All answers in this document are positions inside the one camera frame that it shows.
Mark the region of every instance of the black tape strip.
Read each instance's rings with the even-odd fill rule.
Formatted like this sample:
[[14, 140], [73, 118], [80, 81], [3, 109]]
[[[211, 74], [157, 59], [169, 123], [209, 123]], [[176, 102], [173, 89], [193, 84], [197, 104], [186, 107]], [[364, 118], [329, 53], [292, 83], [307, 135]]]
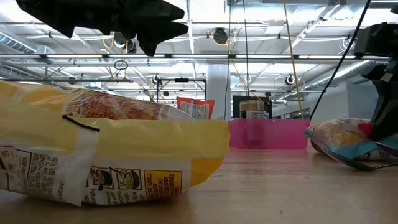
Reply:
[[72, 122], [73, 124], [75, 124], [75, 125], [77, 125], [77, 126], [80, 126], [80, 127], [82, 127], [82, 128], [89, 129], [89, 130], [91, 130], [91, 131], [96, 131], [96, 132], [99, 132], [99, 131], [100, 131], [99, 128], [94, 128], [94, 127], [90, 127], [90, 126], [87, 126], [87, 125], [84, 125], [84, 124], [80, 124], [79, 122], [75, 121], [74, 119], [69, 118], [69, 117], [66, 116], [66, 115], [63, 115], [62, 118], [65, 119], [65, 120], [67, 120], [67, 121], [69, 121], [69, 122]]

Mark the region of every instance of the snack bag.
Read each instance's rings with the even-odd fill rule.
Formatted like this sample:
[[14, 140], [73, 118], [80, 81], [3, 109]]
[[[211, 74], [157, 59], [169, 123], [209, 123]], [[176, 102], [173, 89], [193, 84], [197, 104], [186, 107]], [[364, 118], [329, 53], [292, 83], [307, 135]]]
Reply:
[[229, 151], [224, 121], [84, 89], [0, 88], [3, 190], [78, 206], [164, 200], [204, 182]]
[[396, 161], [383, 149], [363, 148], [360, 153], [357, 147], [363, 147], [367, 142], [371, 129], [370, 120], [365, 119], [333, 119], [311, 125], [305, 134], [310, 138], [311, 144], [318, 152], [332, 151], [340, 155], [355, 154], [352, 159], [359, 161]]
[[214, 100], [202, 101], [177, 97], [177, 108], [198, 120], [211, 119], [214, 103]]

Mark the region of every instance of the black monitor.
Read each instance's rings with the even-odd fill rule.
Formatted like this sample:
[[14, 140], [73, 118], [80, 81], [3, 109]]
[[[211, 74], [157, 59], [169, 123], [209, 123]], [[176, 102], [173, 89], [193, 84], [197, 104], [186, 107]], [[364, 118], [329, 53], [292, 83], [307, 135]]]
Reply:
[[[269, 97], [259, 97], [260, 100], [264, 102], [266, 113], [268, 113], [268, 118], [272, 119], [272, 102]], [[233, 96], [233, 118], [241, 118], [241, 102], [246, 100], [258, 100], [255, 96]]]

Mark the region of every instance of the table surface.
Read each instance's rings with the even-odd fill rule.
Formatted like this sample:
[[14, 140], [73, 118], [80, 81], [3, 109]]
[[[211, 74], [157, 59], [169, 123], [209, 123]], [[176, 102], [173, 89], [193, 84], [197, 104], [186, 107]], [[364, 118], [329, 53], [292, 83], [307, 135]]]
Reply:
[[358, 172], [307, 150], [232, 150], [169, 202], [80, 208], [0, 191], [0, 223], [398, 223], [397, 168]]

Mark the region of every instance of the pink plastic container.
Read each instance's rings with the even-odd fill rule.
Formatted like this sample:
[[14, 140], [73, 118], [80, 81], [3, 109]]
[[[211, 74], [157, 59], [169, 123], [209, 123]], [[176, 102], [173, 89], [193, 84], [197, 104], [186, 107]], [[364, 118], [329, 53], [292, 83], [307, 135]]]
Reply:
[[238, 149], [304, 149], [309, 120], [237, 119], [229, 122], [230, 147]]

